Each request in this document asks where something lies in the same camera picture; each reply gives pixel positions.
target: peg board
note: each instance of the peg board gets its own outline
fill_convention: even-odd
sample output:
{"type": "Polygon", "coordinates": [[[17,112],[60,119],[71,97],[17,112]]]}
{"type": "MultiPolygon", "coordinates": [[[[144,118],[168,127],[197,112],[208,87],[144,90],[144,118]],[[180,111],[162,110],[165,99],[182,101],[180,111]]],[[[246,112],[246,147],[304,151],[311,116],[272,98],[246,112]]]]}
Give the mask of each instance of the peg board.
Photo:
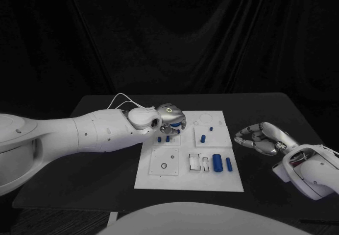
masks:
{"type": "Polygon", "coordinates": [[[167,142],[167,135],[158,131],[155,138],[144,143],[135,188],[244,192],[223,111],[184,111],[184,114],[188,124],[185,130],[175,127],[181,130],[180,136],[171,136],[167,142]],[[207,146],[201,143],[203,134],[207,146]],[[213,155],[217,153],[221,154],[223,172],[214,171],[213,155]],[[208,158],[210,172],[191,171],[190,154],[200,154],[203,169],[204,158],[208,158]],[[232,172],[227,157],[233,163],[232,172]],[[169,171],[162,168],[164,163],[169,165],[169,171]]]}

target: black table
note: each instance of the black table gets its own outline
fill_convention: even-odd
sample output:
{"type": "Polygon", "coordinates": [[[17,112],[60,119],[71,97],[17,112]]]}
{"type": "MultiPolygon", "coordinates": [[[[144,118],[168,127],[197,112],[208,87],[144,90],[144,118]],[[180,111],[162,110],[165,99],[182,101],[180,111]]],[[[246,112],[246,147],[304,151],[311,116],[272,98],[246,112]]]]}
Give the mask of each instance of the black table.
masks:
{"type": "MultiPolygon", "coordinates": [[[[86,96],[71,114],[79,117],[106,109],[113,95],[86,96]]],[[[175,104],[184,111],[223,110],[232,139],[240,129],[269,121],[301,144],[322,144],[291,98],[283,93],[132,95],[144,106],[175,104]]],[[[123,102],[120,97],[112,108],[123,102]]],[[[17,208],[57,208],[133,212],[168,202],[229,206],[272,218],[339,220],[339,196],[309,199],[272,171],[283,155],[266,156],[234,142],[242,192],[135,189],[142,144],[110,153],[77,153],[56,160],[27,182],[17,208]]]]}

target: robotic hand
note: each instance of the robotic hand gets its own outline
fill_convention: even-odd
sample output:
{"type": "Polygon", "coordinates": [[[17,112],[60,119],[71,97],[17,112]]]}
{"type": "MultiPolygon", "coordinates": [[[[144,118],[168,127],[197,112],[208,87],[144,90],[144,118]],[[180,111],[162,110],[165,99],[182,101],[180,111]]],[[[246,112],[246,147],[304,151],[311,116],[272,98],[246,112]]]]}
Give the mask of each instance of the robotic hand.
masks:
{"type": "Polygon", "coordinates": [[[291,135],[269,122],[249,126],[236,134],[236,142],[260,153],[285,154],[273,171],[285,182],[292,181],[301,192],[314,200],[339,193],[339,153],[324,145],[299,145],[291,135]],[[250,134],[253,141],[242,138],[250,134]]]}
{"type": "Polygon", "coordinates": [[[0,196],[66,155],[116,151],[145,142],[158,130],[180,134],[171,125],[185,129],[187,119],[177,106],[136,105],[129,111],[106,109],[54,120],[0,114],[0,196]]]}

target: white board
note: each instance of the white board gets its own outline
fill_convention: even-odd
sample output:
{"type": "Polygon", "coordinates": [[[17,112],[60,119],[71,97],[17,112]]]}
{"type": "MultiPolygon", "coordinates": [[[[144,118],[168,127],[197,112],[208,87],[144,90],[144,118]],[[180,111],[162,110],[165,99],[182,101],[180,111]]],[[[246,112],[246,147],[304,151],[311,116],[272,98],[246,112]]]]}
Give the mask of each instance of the white board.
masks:
{"type": "Polygon", "coordinates": [[[144,143],[135,188],[244,192],[223,111],[184,111],[184,114],[188,122],[187,129],[182,130],[181,127],[175,128],[181,130],[181,138],[178,136],[171,136],[171,140],[177,140],[167,142],[167,135],[159,131],[155,138],[151,138],[144,143]],[[204,129],[208,131],[210,127],[214,127],[211,133],[207,132],[207,140],[217,138],[226,140],[227,144],[221,145],[221,143],[219,143],[219,147],[197,147],[197,142],[201,141],[201,139],[197,139],[195,127],[204,127],[198,128],[198,135],[203,134],[204,129]],[[152,159],[152,152],[155,149],[162,149],[161,151],[165,155],[164,160],[171,160],[168,157],[174,156],[174,149],[178,150],[178,174],[174,173],[172,168],[167,173],[161,173],[162,168],[159,166],[162,165],[162,162],[155,164],[155,160],[152,159]],[[190,154],[200,154],[203,164],[201,171],[191,170],[190,154]],[[221,155],[223,172],[214,171],[214,154],[221,155]],[[233,163],[234,170],[232,172],[227,167],[227,157],[230,157],[233,163]],[[204,158],[208,158],[210,172],[204,171],[204,158]],[[154,175],[151,174],[151,169],[155,165],[158,172],[154,175]]]}

